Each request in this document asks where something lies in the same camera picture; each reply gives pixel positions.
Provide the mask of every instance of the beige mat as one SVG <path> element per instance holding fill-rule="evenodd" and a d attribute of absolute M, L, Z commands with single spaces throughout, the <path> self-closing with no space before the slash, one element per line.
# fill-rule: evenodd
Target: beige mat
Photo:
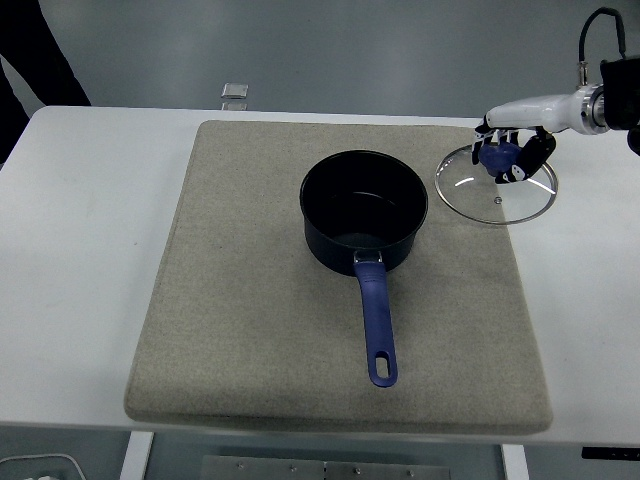
<path fill-rule="evenodd" d="M 509 236 L 433 187 L 472 131 L 433 126 L 204 123 L 125 399 L 136 420 L 246 429 L 526 434 L 551 422 Z M 389 274 L 399 380 L 367 374 L 357 280 L 308 251 L 298 193 L 343 150 L 409 164 L 429 212 Z"/>

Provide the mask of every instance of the dark clothing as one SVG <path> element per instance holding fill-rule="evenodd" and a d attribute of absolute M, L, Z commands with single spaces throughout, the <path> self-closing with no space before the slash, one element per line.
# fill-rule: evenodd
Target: dark clothing
<path fill-rule="evenodd" d="M 37 0 L 0 0 L 0 55 L 45 105 L 91 105 Z M 28 121 L 0 66 L 0 163 L 7 159 Z"/>

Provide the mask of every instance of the handle hole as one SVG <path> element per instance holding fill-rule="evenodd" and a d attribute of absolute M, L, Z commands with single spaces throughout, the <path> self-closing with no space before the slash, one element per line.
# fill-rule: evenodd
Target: handle hole
<path fill-rule="evenodd" d="M 389 355 L 387 352 L 376 353 L 376 374 L 380 378 L 389 378 L 391 376 Z"/>

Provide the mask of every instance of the saucepan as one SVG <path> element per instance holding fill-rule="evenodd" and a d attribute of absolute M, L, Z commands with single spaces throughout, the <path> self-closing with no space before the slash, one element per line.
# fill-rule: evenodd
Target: saucepan
<path fill-rule="evenodd" d="M 360 285 L 367 368 L 378 387 L 398 380 L 387 273 L 409 255 L 427 214 L 420 177 L 384 153 L 351 150 L 316 164 L 300 188 L 307 245 Z"/>

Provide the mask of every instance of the saucepan handle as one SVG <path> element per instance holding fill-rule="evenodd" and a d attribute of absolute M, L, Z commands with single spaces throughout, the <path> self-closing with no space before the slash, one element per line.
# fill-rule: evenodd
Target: saucepan handle
<path fill-rule="evenodd" d="M 356 260 L 353 269 L 362 293 L 369 378 L 378 387 L 390 387 L 398 380 L 398 365 L 391 328 L 387 272 L 381 261 Z"/>

